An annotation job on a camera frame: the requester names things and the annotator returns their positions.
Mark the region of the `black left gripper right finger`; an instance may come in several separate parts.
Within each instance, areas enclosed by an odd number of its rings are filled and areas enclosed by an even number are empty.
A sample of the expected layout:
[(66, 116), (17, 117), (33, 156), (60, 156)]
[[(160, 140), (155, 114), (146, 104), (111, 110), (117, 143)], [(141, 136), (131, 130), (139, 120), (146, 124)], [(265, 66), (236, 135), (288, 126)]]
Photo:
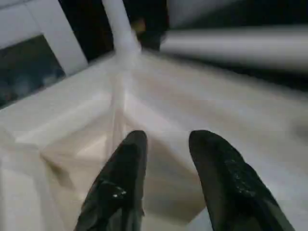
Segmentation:
[(189, 150), (213, 230), (294, 230), (269, 188), (227, 140), (193, 130)]

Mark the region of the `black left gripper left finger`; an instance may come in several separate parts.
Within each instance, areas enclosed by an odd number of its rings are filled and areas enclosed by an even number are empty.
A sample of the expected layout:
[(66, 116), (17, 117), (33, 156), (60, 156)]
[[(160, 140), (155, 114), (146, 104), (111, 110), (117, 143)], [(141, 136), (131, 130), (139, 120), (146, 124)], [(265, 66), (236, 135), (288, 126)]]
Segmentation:
[(147, 166), (147, 136), (130, 132), (94, 180), (76, 231), (139, 231)]

